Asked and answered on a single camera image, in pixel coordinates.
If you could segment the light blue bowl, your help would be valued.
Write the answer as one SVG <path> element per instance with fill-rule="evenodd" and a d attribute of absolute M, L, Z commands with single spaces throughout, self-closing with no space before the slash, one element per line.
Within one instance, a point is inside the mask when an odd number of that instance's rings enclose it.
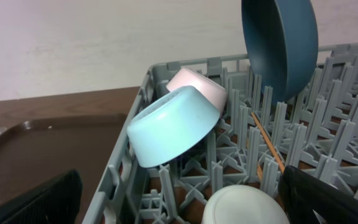
<path fill-rule="evenodd" d="M 127 135 L 139 165 L 155 167 L 202 140 L 219 117 L 219 110 L 201 92 L 193 86 L 183 86 L 133 117 Z"/>

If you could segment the white pink bowl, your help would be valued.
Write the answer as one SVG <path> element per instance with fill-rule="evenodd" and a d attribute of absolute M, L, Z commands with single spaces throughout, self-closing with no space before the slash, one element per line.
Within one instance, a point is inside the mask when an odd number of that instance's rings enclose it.
<path fill-rule="evenodd" d="M 182 86 L 193 86 L 202 93 L 223 114 L 227 90 L 206 76 L 189 68 L 181 68 L 166 85 L 168 91 Z"/>

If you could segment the small white cup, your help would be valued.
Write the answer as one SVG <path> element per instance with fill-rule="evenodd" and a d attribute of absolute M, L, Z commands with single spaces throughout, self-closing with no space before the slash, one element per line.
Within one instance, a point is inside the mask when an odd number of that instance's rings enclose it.
<path fill-rule="evenodd" d="M 265 192 L 248 185 L 230 185 L 207 201 L 202 224 L 273 224 L 289 220 L 281 206 Z"/>

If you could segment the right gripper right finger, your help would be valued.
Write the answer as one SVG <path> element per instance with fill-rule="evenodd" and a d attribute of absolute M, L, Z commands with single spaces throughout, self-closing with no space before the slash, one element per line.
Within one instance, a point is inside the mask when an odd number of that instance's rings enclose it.
<path fill-rule="evenodd" d="M 278 192 L 290 223 L 358 223 L 358 200 L 294 166 L 282 174 Z"/>

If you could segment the dark blue plate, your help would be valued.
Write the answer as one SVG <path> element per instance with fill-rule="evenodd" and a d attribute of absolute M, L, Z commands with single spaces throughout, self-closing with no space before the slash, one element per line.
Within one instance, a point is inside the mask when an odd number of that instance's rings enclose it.
<path fill-rule="evenodd" d="M 310 0 L 242 0 L 242 26 L 250 65 L 272 87 L 272 102 L 299 94 L 318 58 L 318 27 Z"/>

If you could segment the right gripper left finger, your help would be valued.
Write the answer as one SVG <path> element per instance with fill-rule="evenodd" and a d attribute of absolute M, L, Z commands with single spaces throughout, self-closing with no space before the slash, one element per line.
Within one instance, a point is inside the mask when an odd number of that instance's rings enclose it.
<path fill-rule="evenodd" d="M 78 171 L 68 170 L 0 205 L 0 223 L 74 223 L 82 190 Z"/>

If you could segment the wooden chopstick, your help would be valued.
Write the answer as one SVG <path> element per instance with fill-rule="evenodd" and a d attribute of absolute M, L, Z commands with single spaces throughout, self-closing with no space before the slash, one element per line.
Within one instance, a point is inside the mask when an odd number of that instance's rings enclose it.
<path fill-rule="evenodd" d="M 259 178 L 260 181 L 262 181 L 263 171 L 260 164 L 257 164 L 257 177 Z"/>
<path fill-rule="evenodd" d="M 276 162 L 278 163 L 278 167 L 279 167 L 281 173 L 284 174 L 285 166 L 284 166 L 280 156 L 278 155 L 277 150 L 274 148 L 270 138 L 267 136 L 267 133 L 265 132 L 263 126 L 261 125 L 259 119 L 256 117 L 254 112 L 251 112 L 251 116 L 254 119 L 254 122 L 257 125 L 257 127 L 260 129 L 260 132 L 263 136 L 263 139 L 265 140 L 265 143 L 266 143 L 269 151 L 271 152 L 271 154 L 275 158 Z"/>

